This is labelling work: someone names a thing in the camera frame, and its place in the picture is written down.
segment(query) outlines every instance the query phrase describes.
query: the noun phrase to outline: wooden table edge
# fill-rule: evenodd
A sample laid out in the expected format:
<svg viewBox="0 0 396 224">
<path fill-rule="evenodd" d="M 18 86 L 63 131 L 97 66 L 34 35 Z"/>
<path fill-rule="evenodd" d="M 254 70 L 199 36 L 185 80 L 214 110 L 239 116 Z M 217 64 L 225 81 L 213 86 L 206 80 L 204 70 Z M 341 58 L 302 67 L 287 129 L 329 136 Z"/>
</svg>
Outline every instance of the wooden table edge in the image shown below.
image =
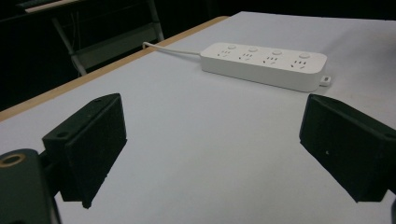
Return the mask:
<svg viewBox="0 0 396 224">
<path fill-rule="evenodd" d="M 224 21 L 225 19 L 227 19 L 228 17 L 226 16 L 220 16 L 220 17 L 216 17 L 215 19 L 212 19 L 210 21 L 204 22 L 200 25 L 197 25 L 187 31 L 184 31 L 178 35 L 174 35 L 172 37 L 169 37 L 167 39 L 165 39 L 164 41 L 158 43 L 158 45 L 160 46 L 167 46 L 169 44 L 172 44 L 182 38 L 185 38 L 189 35 L 193 35 L 213 24 L 216 24 L 220 21 Z M 101 77 L 104 74 L 107 74 L 110 71 L 113 71 L 127 63 L 130 63 L 138 58 L 141 58 L 149 53 L 151 53 L 152 51 L 154 51 L 155 49 L 153 48 L 146 48 L 146 49 L 142 49 L 134 54 L 131 54 L 125 58 L 122 58 L 114 63 L 108 64 L 102 68 L 99 68 L 98 70 L 95 70 L 89 74 L 87 74 L 86 76 L 83 77 L 79 77 L 77 79 L 74 79 L 70 82 L 67 82 L 65 84 L 63 84 L 62 86 L 59 86 L 55 89 L 52 89 L 50 91 L 46 91 L 40 95 L 37 95 L 36 97 L 29 99 L 25 102 L 22 102 L 18 105 L 14 105 L 6 110 L 3 110 L 0 112 L 0 121 L 3 121 L 5 119 L 9 119 L 12 118 L 13 116 L 16 116 L 28 109 L 31 109 L 37 105 L 40 105 L 42 103 L 47 102 L 48 100 L 51 100 L 59 95 L 62 95 L 65 92 L 71 91 L 76 87 L 79 87 L 91 80 L 94 80 L 98 77 Z"/>
</svg>

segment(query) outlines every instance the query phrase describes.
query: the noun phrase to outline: power strip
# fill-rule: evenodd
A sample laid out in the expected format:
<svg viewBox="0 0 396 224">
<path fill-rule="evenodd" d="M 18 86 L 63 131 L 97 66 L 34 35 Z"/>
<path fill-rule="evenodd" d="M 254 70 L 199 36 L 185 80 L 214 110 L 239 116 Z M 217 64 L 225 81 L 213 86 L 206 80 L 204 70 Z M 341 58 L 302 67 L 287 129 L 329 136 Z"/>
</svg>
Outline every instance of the power strip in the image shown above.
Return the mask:
<svg viewBox="0 0 396 224">
<path fill-rule="evenodd" d="M 323 76 L 327 56 L 289 49 L 215 43 L 200 53 L 202 70 L 295 91 L 330 84 Z"/>
</svg>

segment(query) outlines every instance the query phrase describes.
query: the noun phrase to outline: table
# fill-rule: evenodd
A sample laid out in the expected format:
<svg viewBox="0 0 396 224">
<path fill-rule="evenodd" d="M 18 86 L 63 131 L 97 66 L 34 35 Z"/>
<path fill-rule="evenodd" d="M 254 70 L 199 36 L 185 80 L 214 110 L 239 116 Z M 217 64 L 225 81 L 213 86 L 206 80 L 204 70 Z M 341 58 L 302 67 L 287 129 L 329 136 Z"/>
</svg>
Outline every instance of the table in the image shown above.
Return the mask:
<svg viewBox="0 0 396 224">
<path fill-rule="evenodd" d="M 323 53 L 332 85 L 314 93 L 396 128 L 394 21 L 253 12 L 219 20 L 169 46 Z M 0 153 L 42 151 L 41 138 L 90 100 L 121 94 L 128 143 L 89 210 L 56 196 L 64 223 L 390 223 L 392 193 L 355 203 L 300 145 L 309 93 L 205 73 L 193 55 L 146 53 L 0 114 Z"/>
</svg>

